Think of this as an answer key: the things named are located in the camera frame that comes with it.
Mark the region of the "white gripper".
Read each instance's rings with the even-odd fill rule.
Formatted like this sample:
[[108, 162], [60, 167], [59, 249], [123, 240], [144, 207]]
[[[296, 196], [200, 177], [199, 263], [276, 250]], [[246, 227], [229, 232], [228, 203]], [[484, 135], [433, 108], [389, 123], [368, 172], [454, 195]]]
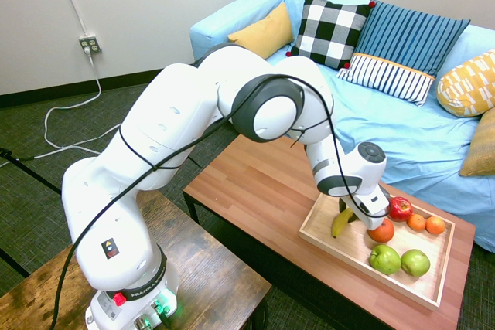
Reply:
[[339, 198], [339, 211], [343, 212], [349, 206], [353, 210], [349, 223], [353, 223], [359, 218], [368, 230], [375, 230], [390, 212], [388, 196], [388, 192], [381, 185], [377, 185], [369, 195], [354, 193], [351, 196], [346, 196], [345, 202]]

